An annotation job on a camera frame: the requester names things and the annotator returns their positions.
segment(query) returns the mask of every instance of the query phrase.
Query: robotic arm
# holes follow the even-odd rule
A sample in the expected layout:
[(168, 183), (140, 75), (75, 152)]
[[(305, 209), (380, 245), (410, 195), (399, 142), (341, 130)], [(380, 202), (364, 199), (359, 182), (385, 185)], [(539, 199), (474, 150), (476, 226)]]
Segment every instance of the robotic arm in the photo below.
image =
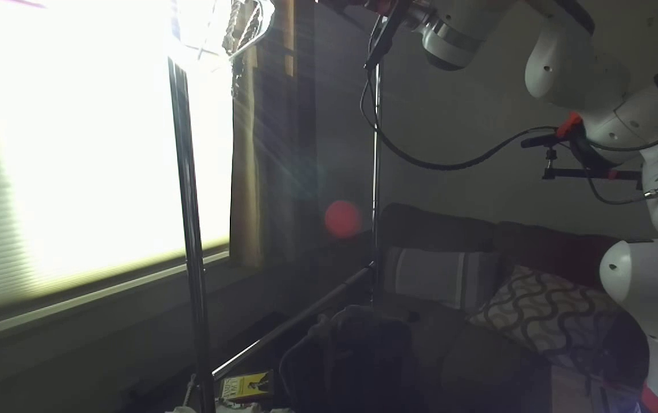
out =
[[(335, 8), (361, 0), (328, 0)], [(403, 18), (421, 35), (427, 58), (441, 68), (462, 68), (517, 0), (368, 0), (367, 6)], [(633, 91), (629, 70), (594, 47), (594, 18), (575, 0), (526, 0), (543, 29), (526, 60), (524, 85), (535, 99), (575, 109), (579, 162), (615, 168), (642, 156), (642, 190), (658, 231), (658, 75)], [(601, 279), (649, 334), (649, 390), (658, 394), (658, 238), (617, 242), (601, 262)]]

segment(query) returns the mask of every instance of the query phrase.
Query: couch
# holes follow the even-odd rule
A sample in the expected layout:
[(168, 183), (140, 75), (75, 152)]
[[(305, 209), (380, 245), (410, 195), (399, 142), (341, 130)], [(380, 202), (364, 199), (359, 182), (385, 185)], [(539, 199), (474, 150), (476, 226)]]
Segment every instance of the couch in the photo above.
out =
[[(505, 302), (505, 294), (509, 298), (509, 283), (521, 276), (557, 279), (572, 291), (567, 298), (575, 300), (575, 294), (582, 294), (602, 302), (608, 296), (599, 283), (599, 262), (612, 242), (615, 238), (594, 234), (455, 217), (405, 203), (385, 206), (377, 216), (375, 307), (410, 326), (428, 410), (559, 413), (596, 410), (601, 404), (609, 409), (615, 399), (618, 399), (615, 409), (633, 410), (633, 399), (647, 379), (649, 348), (643, 332), (626, 312), (602, 306), (609, 316), (602, 316), (606, 324), (594, 320), (599, 331), (594, 341), (585, 341), (588, 357), (579, 368), (568, 362), (577, 348), (536, 348), (539, 341), (516, 334), (532, 324), (517, 327), (517, 318), (512, 316), (513, 326), (505, 326), (516, 302), (493, 307)], [(512, 291), (513, 300), (530, 296), (535, 294)]]

